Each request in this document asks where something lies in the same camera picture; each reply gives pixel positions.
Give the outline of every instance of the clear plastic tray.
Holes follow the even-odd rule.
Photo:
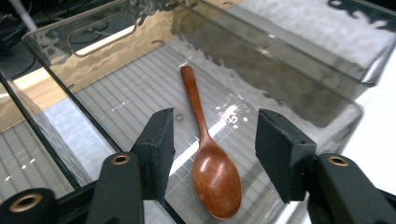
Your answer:
[[[97,27],[119,24],[114,22],[118,20],[130,23],[90,46],[75,44],[77,36],[86,32],[103,35]],[[198,132],[182,85],[181,65],[193,67],[209,131],[236,162],[241,176],[242,206],[227,223],[274,222],[285,206],[255,156],[259,108],[288,118],[318,143],[318,153],[341,151],[361,118],[358,106],[308,73],[320,69],[339,74],[337,71],[200,1],[187,6],[161,2],[134,6],[126,0],[115,1],[40,28],[23,41],[67,93],[51,106],[31,112],[33,118],[41,113],[56,117],[54,111],[61,113],[67,104],[90,121],[98,136],[110,136],[101,138],[110,141],[104,143],[110,150],[127,151],[151,114],[175,109],[176,155],[165,200],[186,223],[219,221],[201,206],[191,184]],[[294,61],[300,62],[300,69],[294,67],[298,65]],[[8,85],[23,92],[15,80]],[[24,101],[25,107],[34,104]],[[35,119],[35,125],[43,126],[40,122]],[[67,132],[58,134],[64,139]],[[70,161],[68,165],[71,170],[86,171],[101,162]]]
[[[73,191],[3,86],[0,112],[0,203],[31,188],[53,189],[56,197]]]
[[[367,87],[396,44],[396,13],[360,0],[242,0],[227,11]],[[346,77],[318,80],[336,90]]]

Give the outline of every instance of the water droplet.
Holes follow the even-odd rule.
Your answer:
[[[176,119],[183,120],[183,115],[181,115],[181,114],[176,115]]]

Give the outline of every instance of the brown spoon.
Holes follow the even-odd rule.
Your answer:
[[[213,217],[228,219],[241,205],[241,180],[233,161],[209,135],[192,68],[183,66],[180,71],[200,134],[199,149],[192,166],[195,193]]]

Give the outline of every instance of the spoon handle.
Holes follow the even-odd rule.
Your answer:
[[[199,134],[201,140],[210,137],[207,131],[204,112],[199,98],[197,84],[195,82],[194,72],[190,66],[182,66],[180,68],[181,77],[183,78],[184,87],[187,95],[189,96],[192,111],[194,112],[195,119],[197,120]]]

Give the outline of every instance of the transparent plastic container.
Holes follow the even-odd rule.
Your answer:
[[[208,0],[218,4],[217,0]],[[355,99],[374,86],[396,44],[396,13],[360,0],[233,0],[228,13],[344,74],[317,80]],[[357,91],[345,91],[343,81]]]
[[[173,107],[176,154],[165,200],[186,223],[218,223],[201,206],[191,183],[198,130],[179,73],[181,65],[189,64],[209,132],[235,161],[243,184],[242,206],[225,222],[274,222],[285,205],[255,156],[258,110],[284,115],[318,143],[318,153],[340,152],[361,110],[316,81],[315,72],[342,74],[205,2],[149,3],[114,1],[26,35],[24,43],[64,94],[51,98],[49,106],[39,107],[30,116],[62,119],[69,112],[61,112],[72,108],[95,127],[98,139],[104,139],[111,153],[129,151],[149,117]],[[113,24],[122,29],[111,30]],[[97,42],[82,41],[86,37]],[[21,93],[20,99],[27,97],[22,102],[25,107],[37,105],[17,80],[7,85]],[[54,95],[52,91],[45,94]],[[72,120],[68,125],[75,130]],[[40,125],[39,119],[33,121]],[[58,128],[64,140],[67,132],[59,133]],[[95,142],[89,139],[76,139],[76,144]],[[73,148],[59,150],[67,155]],[[67,164],[75,172],[101,162],[69,160]],[[147,206],[161,208],[158,203]],[[145,209],[146,216],[155,218],[148,215],[150,210]],[[164,223],[171,222],[166,213],[162,216],[168,218]]]
[[[0,86],[0,203],[31,188],[62,197],[74,189],[3,86]]]

